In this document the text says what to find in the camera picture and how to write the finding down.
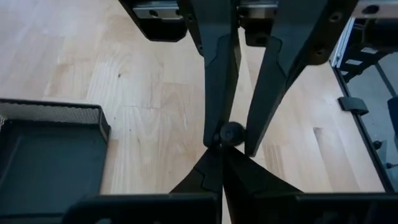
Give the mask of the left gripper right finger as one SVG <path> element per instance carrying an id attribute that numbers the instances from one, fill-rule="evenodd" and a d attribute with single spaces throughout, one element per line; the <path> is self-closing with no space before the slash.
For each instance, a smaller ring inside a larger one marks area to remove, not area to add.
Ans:
<path id="1" fill-rule="evenodd" d="M 224 154 L 224 183 L 228 190 L 242 194 L 287 194 L 300 192 L 278 176 L 254 162 L 235 147 L 228 147 Z"/>

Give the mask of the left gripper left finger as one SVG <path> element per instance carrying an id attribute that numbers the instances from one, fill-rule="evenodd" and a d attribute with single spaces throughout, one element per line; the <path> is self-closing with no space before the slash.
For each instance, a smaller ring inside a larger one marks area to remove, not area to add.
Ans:
<path id="1" fill-rule="evenodd" d="M 205 151 L 187 176 L 170 193 L 211 193 L 222 195 L 223 153 L 218 147 Z"/>

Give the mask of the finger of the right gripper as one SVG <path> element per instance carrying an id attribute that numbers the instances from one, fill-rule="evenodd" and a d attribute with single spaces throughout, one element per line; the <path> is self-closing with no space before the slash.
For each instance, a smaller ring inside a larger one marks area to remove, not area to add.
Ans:
<path id="1" fill-rule="evenodd" d="M 245 155 L 256 155 L 284 95 L 304 68 L 328 61 L 357 4 L 357 0 L 279 1 L 249 107 Z"/>
<path id="2" fill-rule="evenodd" d="M 180 0 L 187 29 L 204 59 L 206 147 L 221 141 L 220 130 L 229 121 L 239 77 L 237 1 Z"/>

